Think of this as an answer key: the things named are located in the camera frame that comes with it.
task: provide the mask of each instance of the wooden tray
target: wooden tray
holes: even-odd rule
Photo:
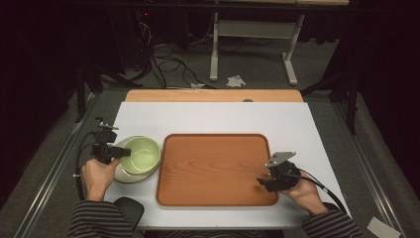
[[[266,138],[259,134],[173,134],[166,137],[157,183],[164,206],[268,206]]]

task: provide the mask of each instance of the dark background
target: dark background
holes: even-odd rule
[[[358,7],[379,6],[381,14],[307,15],[299,41],[315,38],[323,44],[341,38],[325,78],[343,70],[357,73],[372,118],[418,195],[419,8],[416,1],[392,2],[360,1]],[[186,47],[188,38],[176,33],[205,34],[211,15],[171,17],[177,20],[149,21],[160,29],[160,37]],[[114,65],[114,71],[124,63],[104,10],[68,9],[53,0],[2,1],[0,32],[3,205],[48,129],[67,110],[80,63],[93,60]]]

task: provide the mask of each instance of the person's right hand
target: person's right hand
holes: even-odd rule
[[[301,175],[309,178],[304,172]],[[298,206],[308,211],[311,216],[329,211],[324,203],[322,203],[316,185],[308,180],[301,178],[295,187],[289,190],[283,190],[280,193],[290,197]]]

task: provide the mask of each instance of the white table leg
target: white table leg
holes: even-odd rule
[[[305,18],[304,15],[300,15],[296,22],[296,27],[293,31],[293,36],[290,39],[290,47],[287,53],[282,54],[284,67],[286,68],[287,77],[289,83],[291,85],[297,85],[296,75],[294,74],[293,66],[291,65],[291,56],[294,51],[294,47],[296,46],[297,38],[299,37],[300,29],[302,28],[303,19]]]
[[[219,66],[218,56],[218,40],[219,40],[219,13],[214,13],[214,24],[213,24],[213,51],[211,55],[210,64],[210,81],[217,81],[217,71]]]

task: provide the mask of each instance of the striped shirt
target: striped shirt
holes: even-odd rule
[[[339,210],[311,217],[303,221],[302,228],[310,238],[365,237],[355,221]]]
[[[362,238],[347,214],[331,210],[303,221],[309,238]],[[133,237],[126,216],[111,202],[81,201],[73,212],[68,237]],[[158,238],[267,238],[264,231],[161,231]]]
[[[111,202],[80,201],[74,208],[68,237],[133,237],[126,216]]]

